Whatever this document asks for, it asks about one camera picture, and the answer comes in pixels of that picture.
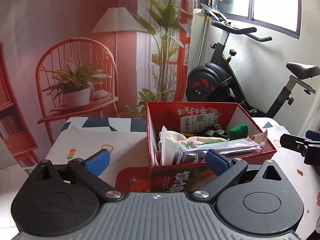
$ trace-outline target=floor lamp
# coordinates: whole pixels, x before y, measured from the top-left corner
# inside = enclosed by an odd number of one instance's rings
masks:
[[[115,50],[114,59],[117,67],[117,46],[118,46],[118,35],[117,32],[123,31],[142,31],[143,28],[136,22],[133,16],[124,7],[109,8],[105,14],[98,21],[97,25],[93,29],[93,33],[105,33],[114,32],[115,35]],[[119,111],[118,101],[116,102],[117,109]]]

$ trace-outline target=metal screw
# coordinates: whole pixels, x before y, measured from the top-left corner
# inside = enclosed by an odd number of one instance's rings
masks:
[[[111,190],[106,193],[106,197],[112,198],[112,199],[120,198],[121,195],[122,195],[121,192],[116,191],[116,190]]]
[[[199,190],[199,191],[196,191],[195,193],[193,193],[193,195],[196,197],[196,198],[207,198],[210,196],[210,194],[204,190]]]

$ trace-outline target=exercise bike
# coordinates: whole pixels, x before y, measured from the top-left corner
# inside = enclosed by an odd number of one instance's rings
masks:
[[[223,51],[230,33],[244,34],[258,42],[271,41],[272,37],[258,38],[252,35],[257,31],[255,27],[243,29],[232,27],[223,13],[211,6],[201,5],[203,7],[202,13],[210,16],[212,19],[211,25],[222,29],[222,35],[219,42],[211,44],[214,52],[210,62],[204,66],[197,66],[188,75],[186,97],[189,102],[236,102],[240,103],[251,116],[273,118],[286,101],[289,105],[293,103],[294,99],[290,97],[290,94],[296,84],[302,86],[309,95],[316,93],[311,86],[302,80],[320,75],[320,68],[314,65],[289,62],[286,67],[295,76],[290,75],[288,83],[281,90],[268,112],[258,113],[256,109],[252,109],[247,103],[244,92],[229,65],[231,57],[236,55],[236,51],[231,49],[230,56],[227,59],[223,55]]]

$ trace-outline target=red cardboard box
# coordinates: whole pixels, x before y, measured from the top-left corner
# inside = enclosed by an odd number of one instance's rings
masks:
[[[218,123],[227,133],[236,125],[246,124],[249,136],[262,133],[252,118],[237,103],[151,102],[147,104],[147,138],[151,192],[197,191],[216,178],[206,163],[155,166],[156,133],[162,126],[180,131],[180,118],[217,113]],[[249,164],[262,164],[271,159],[276,148],[268,140],[263,151],[243,157]]]

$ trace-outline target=white plant pot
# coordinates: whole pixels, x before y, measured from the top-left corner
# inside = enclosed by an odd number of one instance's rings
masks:
[[[90,101],[90,88],[86,88],[80,91],[63,94],[64,102],[69,107],[84,106],[89,104]]]

